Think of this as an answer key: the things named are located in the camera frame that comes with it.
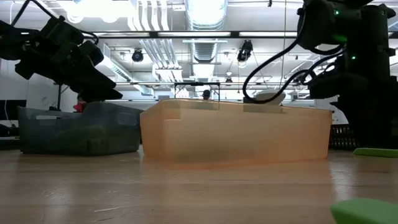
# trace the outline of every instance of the wooden table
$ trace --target wooden table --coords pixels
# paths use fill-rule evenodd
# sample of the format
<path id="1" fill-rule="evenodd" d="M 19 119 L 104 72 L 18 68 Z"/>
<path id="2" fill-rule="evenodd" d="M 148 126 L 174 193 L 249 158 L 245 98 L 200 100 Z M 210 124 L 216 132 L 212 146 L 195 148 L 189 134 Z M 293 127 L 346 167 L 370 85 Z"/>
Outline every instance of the wooden table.
<path id="1" fill-rule="evenodd" d="M 333 223 L 355 197 L 398 202 L 398 159 L 353 157 L 170 170 L 142 152 L 107 157 L 0 151 L 0 223 Z"/>

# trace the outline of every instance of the gray plastic bin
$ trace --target gray plastic bin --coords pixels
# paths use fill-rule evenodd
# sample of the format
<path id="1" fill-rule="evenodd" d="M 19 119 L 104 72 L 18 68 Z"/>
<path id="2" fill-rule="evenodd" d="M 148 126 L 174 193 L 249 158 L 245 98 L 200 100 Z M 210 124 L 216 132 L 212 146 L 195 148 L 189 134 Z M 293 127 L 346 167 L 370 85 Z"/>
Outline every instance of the gray plastic bin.
<path id="1" fill-rule="evenodd" d="M 21 151 L 26 154 L 100 156 L 139 148 L 142 110 L 94 102 L 83 113 L 19 108 Z"/>

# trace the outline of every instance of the person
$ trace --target person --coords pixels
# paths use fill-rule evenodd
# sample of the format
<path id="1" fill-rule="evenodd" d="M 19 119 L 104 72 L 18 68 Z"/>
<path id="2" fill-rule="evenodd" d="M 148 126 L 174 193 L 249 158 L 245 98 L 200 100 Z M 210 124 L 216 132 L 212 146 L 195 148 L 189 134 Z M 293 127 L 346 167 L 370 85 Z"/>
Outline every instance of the person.
<path id="1" fill-rule="evenodd" d="M 210 90 L 203 91 L 202 97 L 204 100 L 209 100 L 210 99 Z"/>
<path id="2" fill-rule="evenodd" d="M 77 96 L 77 100 L 78 103 L 75 106 L 73 106 L 73 109 L 75 109 L 77 113 L 82 113 L 87 105 L 87 102 L 83 100 L 83 98 L 80 95 Z"/>

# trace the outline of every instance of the translucent plastic bin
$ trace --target translucent plastic bin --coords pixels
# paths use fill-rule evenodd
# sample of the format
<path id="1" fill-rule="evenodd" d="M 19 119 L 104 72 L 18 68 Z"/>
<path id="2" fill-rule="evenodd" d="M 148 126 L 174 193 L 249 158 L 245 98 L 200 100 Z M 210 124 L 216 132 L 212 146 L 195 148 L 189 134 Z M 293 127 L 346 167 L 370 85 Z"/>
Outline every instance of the translucent plastic bin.
<path id="1" fill-rule="evenodd" d="M 142 110 L 94 102 L 83 113 L 18 112 L 21 151 L 26 154 L 100 156 L 139 148 Z"/>
<path id="2" fill-rule="evenodd" d="M 141 114 L 146 159 L 171 164 L 253 164 L 326 158 L 331 112 L 162 100 Z"/>

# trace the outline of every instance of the green sponge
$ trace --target green sponge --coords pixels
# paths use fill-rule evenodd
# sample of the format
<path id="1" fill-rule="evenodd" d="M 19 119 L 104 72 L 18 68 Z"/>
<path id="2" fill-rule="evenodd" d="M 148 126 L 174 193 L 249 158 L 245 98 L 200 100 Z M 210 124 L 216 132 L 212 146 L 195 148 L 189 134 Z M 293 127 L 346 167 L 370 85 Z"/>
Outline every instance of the green sponge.
<path id="1" fill-rule="evenodd" d="M 357 148 L 353 154 L 358 156 L 398 158 L 398 149 Z"/>
<path id="2" fill-rule="evenodd" d="M 398 205 L 366 198 L 332 205 L 331 214 L 337 224 L 398 223 Z"/>

